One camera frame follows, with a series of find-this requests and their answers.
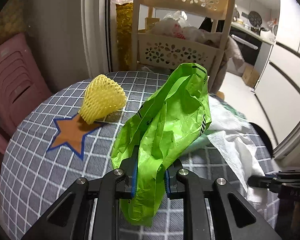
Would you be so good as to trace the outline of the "white paper towel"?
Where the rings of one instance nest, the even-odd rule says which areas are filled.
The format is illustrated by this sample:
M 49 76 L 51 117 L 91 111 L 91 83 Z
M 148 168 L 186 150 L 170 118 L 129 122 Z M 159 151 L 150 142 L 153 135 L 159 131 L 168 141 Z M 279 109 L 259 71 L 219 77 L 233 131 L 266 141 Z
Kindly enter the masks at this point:
M 209 96 L 212 122 L 198 139 L 184 152 L 194 152 L 211 143 L 239 179 L 251 203 L 265 206 L 268 190 L 250 187 L 248 178 L 252 175 L 264 176 L 264 171 L 256 159 L 257 147 L 245 135 L 251 128 L 242 113 L 239 113 L 217 96 Z

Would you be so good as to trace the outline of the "green plastic bag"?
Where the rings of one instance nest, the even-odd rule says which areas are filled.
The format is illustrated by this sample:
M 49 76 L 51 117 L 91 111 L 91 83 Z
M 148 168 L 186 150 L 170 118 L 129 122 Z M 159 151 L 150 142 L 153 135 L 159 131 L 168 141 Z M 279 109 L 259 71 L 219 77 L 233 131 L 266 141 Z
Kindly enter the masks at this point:
M 130 224 L 151 226 L 165 194 L 166 169 L 210 126 L 207 80 L 201 65 L 180 64 L 117 135 L 113 168 L 139 148 L 135 196 L 120 204 Z

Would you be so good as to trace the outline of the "orange blue star sticker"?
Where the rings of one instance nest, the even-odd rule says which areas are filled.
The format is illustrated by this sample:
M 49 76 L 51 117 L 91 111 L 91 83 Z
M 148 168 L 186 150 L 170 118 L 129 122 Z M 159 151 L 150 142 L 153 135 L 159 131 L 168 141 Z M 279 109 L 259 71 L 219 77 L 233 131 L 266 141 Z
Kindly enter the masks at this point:
M 47 151 L 67 146 L 81 160 L 84 159 L 85 137 L 104 125 L 103 122 L 87 124 L 79 114 L 71 118 L 54 118 L 53 123 L 57 133 Z

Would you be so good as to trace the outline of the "grey checked tablecloth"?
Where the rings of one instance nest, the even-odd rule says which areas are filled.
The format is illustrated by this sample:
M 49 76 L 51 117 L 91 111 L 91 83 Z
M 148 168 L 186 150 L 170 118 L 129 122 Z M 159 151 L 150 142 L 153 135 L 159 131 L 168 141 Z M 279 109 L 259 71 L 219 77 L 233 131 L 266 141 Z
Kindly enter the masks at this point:
M 110 153 L 115 135 L 168 77 L 147 72 L 114 72 L 107 76 L 124 89 L 127 105 L 102 120 L 108 124 L 84 137 L 83 160 L 67 145 L 48 149 L 58 133 L 54 119 L 77 114 L 90 80 L 74 83 L 49 97 L 22 121 L 12 136 L 0 174 L 1 207 L 11 239 L 21 239 L 78 177 L 93 180 L 112 170 Z M 246 195 L 217 149 L 209 142 L 201 147 L 182 156 L 183 166 L 203 178 L 223 177 Z M 121 216 L 120 239 L 183 239 L 183 201 L 168 200 L 165 196 L 150 228 L 132 226 Z

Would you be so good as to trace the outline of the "yellow foam fruit net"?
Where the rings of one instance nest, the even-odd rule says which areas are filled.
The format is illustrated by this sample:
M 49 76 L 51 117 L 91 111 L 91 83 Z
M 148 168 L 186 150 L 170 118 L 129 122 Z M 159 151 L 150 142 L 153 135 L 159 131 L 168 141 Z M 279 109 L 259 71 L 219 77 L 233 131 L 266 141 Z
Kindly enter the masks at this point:
M 92 124 L 114 111 L 125 107 L 127 102 L 123 88 L 103 74 L 95 77 L 84 91 L 79 115 L 87 124 Z

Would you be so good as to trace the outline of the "cardboard box on floor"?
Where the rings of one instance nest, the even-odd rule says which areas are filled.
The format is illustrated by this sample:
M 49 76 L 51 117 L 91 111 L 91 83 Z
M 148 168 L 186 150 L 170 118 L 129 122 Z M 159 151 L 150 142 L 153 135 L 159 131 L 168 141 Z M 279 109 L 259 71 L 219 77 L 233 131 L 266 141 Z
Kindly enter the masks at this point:
M 260 77 L 260 74 L 254 68 L 254 66 L 252 66 L 250 64 L 245 65 L 245 70 L 244 70 L 243 75 L 242 75 L 242 80 L 244 81 L 244 83 L 247 86 L 249 86 L 251 88 L 254 88 L 259 77 Z

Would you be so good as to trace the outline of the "grey cloth on rack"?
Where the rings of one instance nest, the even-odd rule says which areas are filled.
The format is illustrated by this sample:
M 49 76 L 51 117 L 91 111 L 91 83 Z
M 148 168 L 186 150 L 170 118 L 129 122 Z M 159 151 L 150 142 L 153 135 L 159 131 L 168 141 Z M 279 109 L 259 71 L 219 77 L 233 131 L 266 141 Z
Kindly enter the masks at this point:
M 209 89 L 210 93 L 216 94 L 219 91 L 223 83 L 223 80 L 225 78 L 226 71 L 228 68 L 228 63 L 230 60 L 233 61 L 235 70 L 239 70 L 239 68 L 241 68 L 243 63 L 245 63 L 245 60 L 243 58 L 243 55 L 241 53 L 238 44 L 231 36 L 228 36 L 227 42 L 225 44 L 224 55 L 221 64 L 218 68 L 218 72 L 213 81 L 212 87 Z

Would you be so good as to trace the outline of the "black oven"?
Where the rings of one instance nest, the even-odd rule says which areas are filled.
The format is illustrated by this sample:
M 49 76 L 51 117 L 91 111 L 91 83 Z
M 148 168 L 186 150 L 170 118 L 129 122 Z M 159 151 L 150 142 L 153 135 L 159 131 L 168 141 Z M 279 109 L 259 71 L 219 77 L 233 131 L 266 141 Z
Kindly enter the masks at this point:
M 254 66 L 261 49 L 262 41 L 236 27 L 231 27 L 229 34 L 239 46 L 245 62 Z

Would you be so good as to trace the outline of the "pink plastic stool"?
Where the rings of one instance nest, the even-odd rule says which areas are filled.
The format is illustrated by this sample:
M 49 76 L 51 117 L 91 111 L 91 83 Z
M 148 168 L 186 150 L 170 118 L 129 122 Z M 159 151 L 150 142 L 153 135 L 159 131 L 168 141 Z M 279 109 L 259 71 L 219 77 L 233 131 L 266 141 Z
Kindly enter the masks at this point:
M 9 136 L 52 95 L 23 33 L 0 45 L 0 119 Z

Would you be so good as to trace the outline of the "white plastic bags on rack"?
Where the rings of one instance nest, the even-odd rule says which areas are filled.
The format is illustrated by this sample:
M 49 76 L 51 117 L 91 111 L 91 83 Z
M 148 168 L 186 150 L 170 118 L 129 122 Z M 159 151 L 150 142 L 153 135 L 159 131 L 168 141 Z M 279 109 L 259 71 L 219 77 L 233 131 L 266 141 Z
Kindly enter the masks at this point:
M 146 34 L 168 36 L 202 44 L 207 41 L 207 37 L 202 30 L 188 23 L 185 11 L 167 14 L 162 20 L 155 23 L 151 29 L 147 30 Z

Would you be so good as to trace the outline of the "yellow mesh bag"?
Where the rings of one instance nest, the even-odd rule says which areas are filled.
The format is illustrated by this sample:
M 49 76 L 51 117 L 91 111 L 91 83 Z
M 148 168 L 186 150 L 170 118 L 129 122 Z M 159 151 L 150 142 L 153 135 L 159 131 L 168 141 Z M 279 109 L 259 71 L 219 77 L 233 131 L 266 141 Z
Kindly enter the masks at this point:
M 133 3 L 116 5 L 117 53 L 119 70 L 128 71 L 132 63 Z

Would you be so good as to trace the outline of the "beige plastic storage rack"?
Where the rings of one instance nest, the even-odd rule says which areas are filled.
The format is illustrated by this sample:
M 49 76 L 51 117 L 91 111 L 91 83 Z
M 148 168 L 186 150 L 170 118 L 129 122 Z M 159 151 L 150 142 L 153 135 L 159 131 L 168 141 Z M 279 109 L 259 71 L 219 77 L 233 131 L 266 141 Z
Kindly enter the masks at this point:
M 149 30 L 139 29 L 140 7 L 189 12 L 212 20 L 211 31 L 180 23 L 171 17 L 154 19 Z M 217 79 L 226 51 L 235 0 L 134 0 L 132 23 L 132 64 L 175 69 L 182 63 L 197 63 L 207 70 L 208 90 L 217 93 Z

